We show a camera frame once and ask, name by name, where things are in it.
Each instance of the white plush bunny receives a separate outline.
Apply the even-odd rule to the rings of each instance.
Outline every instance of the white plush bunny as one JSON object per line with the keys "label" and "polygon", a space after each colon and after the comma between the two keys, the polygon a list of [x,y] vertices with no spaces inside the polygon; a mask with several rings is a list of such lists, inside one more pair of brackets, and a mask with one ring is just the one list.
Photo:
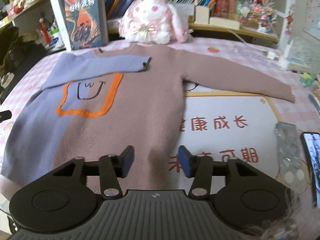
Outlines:
{"label": "white plush bunny", "polygon": [[165,0],[136,0],[120,21],[119,34],[133,42],[185,42],[189,37],[188,19],[180,19],[174,6]]}

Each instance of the sweater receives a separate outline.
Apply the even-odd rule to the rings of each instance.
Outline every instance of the sweater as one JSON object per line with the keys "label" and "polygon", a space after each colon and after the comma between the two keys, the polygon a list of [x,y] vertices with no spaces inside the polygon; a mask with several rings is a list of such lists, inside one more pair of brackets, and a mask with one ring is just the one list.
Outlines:
{"label": "sweater", "polygon": [[[120,55],[151,60],[143,72],[96,75],[97,68]],[[119,179],[122,190],[170,189],[166,160],[179,135],[183,80],[294,102],[290,86],[257,70],[165,45],[131,44],[108,52],[97,49],[92,58],[85,57],[73,55],[72,60],[66,60],[62,56],[43,88],[17,118],[7,141],[1,174],[19,186],[76,156],[96,161],[103,155],[119,155],[132,145],[135,160],[128,177]],[[119,58],[115,66],[124,63]],[[61,65],[69,66],[68,78],[58,76],[56,70]],[[79,73],[83,82],[77,81]],[[97,177],[89,177],[87,185],[100,192]]]}

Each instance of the clear plastic package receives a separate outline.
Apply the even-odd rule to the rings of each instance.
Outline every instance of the clear plastic package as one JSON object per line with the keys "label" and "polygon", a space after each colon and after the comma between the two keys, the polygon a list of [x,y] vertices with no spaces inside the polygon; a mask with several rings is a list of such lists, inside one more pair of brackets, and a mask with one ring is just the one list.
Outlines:
{"label": "clear plastic package", "polygon": [[299,136],[296,126],[278,122],[277,135],[278,165],[281,182],[296,192],[303,192],[308,186],[308,174],[301,163]]}
{"label": "clear plastic package", "polygon": [[119,23],[119,35],[128,41],[168,44],[189,38],[188,19],[166,0],[135,0]]}

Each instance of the black bag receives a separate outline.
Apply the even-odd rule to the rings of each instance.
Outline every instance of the black bag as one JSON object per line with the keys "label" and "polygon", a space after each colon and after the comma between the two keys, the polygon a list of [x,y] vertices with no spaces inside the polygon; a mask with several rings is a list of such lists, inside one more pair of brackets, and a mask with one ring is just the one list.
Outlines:
{"label": "black bag", "polygon": [[15,70],[14,63],[10,59],[10,50],[19,44],[19,29],[10,24],[0,28],[0,76]]}

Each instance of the harry potter book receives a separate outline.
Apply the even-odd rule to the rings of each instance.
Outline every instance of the harry potter book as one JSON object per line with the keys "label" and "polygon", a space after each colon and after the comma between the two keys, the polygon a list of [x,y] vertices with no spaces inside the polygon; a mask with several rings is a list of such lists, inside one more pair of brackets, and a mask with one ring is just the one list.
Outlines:
{"label": "harry potter book", "polygon": [[72,50],[108,43],[104,0],[65,0],[65,13]]}

